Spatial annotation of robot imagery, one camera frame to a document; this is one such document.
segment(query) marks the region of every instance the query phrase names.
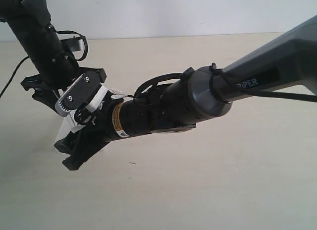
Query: white wall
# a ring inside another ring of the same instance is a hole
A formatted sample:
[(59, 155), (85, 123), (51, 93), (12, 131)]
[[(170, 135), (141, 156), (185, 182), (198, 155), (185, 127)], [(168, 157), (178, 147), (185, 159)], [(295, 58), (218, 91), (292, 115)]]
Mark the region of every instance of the white wall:
[[(317, 14), (317, 0), (47, 0), (52, 23), (88, 38), (287, 31)], [(0, 24), (0, 41), (12, 41)]]
[[(224, 67), (277, 35), (90, 41), (81, 64), (132, 93), (160, 74)], [(0, 87), (24, 55), (0, 44)], [(19, 84), (36, 73), (23, 64), (0, 102), (1, 230), (317, 229), (315, 103), (237, 101), (187, 133), (112, 142), (70, 172), (53, 149), (61, 118)]]

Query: black robotic arm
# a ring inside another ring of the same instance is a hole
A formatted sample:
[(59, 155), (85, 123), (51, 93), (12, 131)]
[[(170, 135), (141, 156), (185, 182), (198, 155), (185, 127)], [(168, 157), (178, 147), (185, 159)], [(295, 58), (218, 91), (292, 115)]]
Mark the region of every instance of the black robotic arm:
[[(58, 39), (45, 0), (0, 0), (0, 19), (40, 73), (26, 78), (24, 88), (33, 88), (42, 95), (37, 100), (77, 122), (55, 144), (70, 155), (63, 162), (70, 170), (79, 169), (110, 141), (187, 131), (225, 115), (232, 101), (249, 96), (317, 102), (316, 96), (272, 92), (303, 84), (317, 93), (317, 16), (224, 69), (213, 63), (156, 77), (130, 96), (104, 87), (102, 69), (79, 67), (68, 43)], [(171, 79), (179, 80), (160, 84)]]

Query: warning label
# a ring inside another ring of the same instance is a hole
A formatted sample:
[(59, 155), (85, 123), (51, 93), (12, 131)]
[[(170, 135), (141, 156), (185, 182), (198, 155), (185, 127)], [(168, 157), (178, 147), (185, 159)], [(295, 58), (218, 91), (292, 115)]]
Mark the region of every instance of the warning label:
[(120, 103), (116, 107), (114, 107), (112, 112), (112, 125), (114, 130), (120, 137), (129, 137), (129, 135), (123, 130), (120, 122), (120, 110), (122, 105), (123, 103)]

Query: robotic arm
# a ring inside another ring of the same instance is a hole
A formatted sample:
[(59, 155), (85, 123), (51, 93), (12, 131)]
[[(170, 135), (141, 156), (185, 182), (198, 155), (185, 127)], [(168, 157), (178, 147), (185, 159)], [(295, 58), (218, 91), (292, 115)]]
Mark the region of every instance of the robotic arm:
[[(77, 126), (55, 143), (70, 155), (63, 161), (69, 170), (79, 169), (111, 141), (188, 131), (249, 96), (317, 102), (316, 96), (272, 92), (303, 84), (317, 93), (317, 16), (224, 69), (213, 63), (156, 77), (131, 96), (104, 87), (103, 69), (78, 65), (69, 45), (73, 41), (60, 41), (51, 25), (46, 0), (0, 0), (0, 20), (9, 24), (40, 73), (24, 79), (23, 87), (34, 89), (33, 98), (60, 116), (74, 115)], [(178, 81), (160, 84), (171, 79)]]

